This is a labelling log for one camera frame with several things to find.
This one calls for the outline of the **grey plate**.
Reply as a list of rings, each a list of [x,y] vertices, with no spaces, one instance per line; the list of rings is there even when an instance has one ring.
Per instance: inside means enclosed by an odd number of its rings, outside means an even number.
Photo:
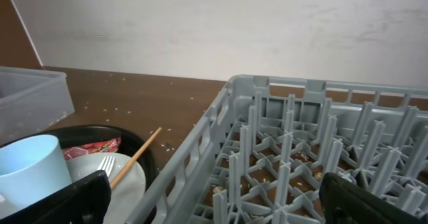
[[[120,170],[131,159],[129,156],[120,153],[99,152],[88,154],[67,160],[68,170],[71,179],[78,181],[79,179],[96,171],[101,162],[107,157],[113,156],[114,166],[109,175],[109,181],[120,172]],[[146,190],[146,177],[143,168],[135,162],[133,167],[121,179],[121,181],[112,190],[111,201],[108,210],[104,216],[105,224],[124,223],[133,209],[142,199]]]

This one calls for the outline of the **light blue cup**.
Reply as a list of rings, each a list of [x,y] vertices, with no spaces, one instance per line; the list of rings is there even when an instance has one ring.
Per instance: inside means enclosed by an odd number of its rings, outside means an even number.
[[[1,218],[71,183],[57,137],[31,136],[1,148]]]

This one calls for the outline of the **white plastic fork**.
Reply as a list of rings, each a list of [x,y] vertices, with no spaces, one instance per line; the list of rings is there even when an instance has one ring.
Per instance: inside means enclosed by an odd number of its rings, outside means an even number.
[[[110,156],[105,156],[101,163],[98,165],[97,170],[98,171],[104,171],[107,175],[107,177],[109,177],[111,175],[112,169],[114,167],[114,163],[115,163],[115,157],[110,155]]]

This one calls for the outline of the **wooden chopstick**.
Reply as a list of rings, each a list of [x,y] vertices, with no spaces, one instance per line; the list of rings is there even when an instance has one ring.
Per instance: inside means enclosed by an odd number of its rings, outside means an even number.
[[[120,172],[114,177],[113,181],[110,183],[111,189],[114,189],[117,184],[124,178],[127,172],[133,167],[137,159],[143,154],[143,152],[151,145],[153,140],[161,132],[162,128],[159,127],[150,138],[138,149],[138,151],[132,156],[132,158],[126,163],[126,165],[120,170]]]

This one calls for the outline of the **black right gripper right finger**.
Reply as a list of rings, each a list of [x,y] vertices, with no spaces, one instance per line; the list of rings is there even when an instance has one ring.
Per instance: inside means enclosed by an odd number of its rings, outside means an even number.
[[[327,224],[423,224],[334,173],[324,175],[319,196]]]

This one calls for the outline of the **red snack wrapper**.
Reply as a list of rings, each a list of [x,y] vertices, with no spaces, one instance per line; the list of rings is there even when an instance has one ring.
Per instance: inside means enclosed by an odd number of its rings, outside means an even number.
[[[88,154],[94,154],[99,152],[117,152],[122,142],[121,137],[112,138],[107,141],[93,142],[89,144],[83,144],[80,146],[74,146],[62,149],[62,154],[65,160],[71,160],[79,156]]]

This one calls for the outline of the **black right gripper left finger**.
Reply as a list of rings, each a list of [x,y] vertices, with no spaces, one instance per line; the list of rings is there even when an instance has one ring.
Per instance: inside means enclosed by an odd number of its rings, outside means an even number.
[[[1,224],[102,224],[112,190],[105,171],[95,171],[52,195],[1,219]]]

